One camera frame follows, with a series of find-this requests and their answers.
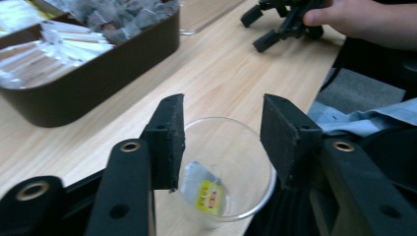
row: yellow label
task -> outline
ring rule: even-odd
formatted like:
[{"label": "yellow label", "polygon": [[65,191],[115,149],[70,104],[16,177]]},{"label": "yellow label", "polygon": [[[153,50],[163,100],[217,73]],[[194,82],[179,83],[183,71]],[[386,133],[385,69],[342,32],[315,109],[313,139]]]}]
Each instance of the yellow label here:
[{"label": "yellow label", "polygon": [[197,195],[196,208],[209,214],[219,215],[223,188],[219,185],[205,180]]}]

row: black chair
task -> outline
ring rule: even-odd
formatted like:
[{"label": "black chair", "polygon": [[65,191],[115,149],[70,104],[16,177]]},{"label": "black chair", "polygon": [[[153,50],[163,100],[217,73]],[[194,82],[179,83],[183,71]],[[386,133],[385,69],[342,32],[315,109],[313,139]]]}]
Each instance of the black chair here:
[{"label": "black chair", "polygon": [[404,89],[404,100],[417,97],[417,52],[389,49],[366,40],[348,37],[333,68],[333,78],[340,69],[347,69]]}]

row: brown tray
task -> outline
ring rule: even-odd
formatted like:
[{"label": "brown tray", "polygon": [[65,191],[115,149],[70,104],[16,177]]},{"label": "brown tray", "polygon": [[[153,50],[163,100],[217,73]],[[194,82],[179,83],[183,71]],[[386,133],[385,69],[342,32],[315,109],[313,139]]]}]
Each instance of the brown tray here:
[{"label": "brown tray", "polygon": [[[68,15],[55,21],[74,22]],[[4,36],[0,49],[40,38],[36,25]],[[40,127],[69,124],[172,54],[180,44],[179,12],[49,84],[1,88],[0,94]]]}]

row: finger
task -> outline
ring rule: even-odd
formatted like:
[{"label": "finger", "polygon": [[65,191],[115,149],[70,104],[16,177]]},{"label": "finger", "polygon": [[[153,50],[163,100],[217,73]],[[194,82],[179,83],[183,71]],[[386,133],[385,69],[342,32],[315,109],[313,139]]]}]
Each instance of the finger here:
[{"label": "finger", "polygon": [[330,25],[331,22],[331,8],[313,9],[303,16],[303,23],[308,27]]}]

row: gray floor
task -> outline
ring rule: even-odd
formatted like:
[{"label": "gray floor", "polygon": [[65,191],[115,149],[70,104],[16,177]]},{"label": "gray floor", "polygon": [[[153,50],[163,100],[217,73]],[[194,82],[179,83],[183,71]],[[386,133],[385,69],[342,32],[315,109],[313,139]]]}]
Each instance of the gray floor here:
[{"label": "gray floor", "polygon": [[403,89],[342,69],[316,100],[348,114],[398,103],[404,93]]}]

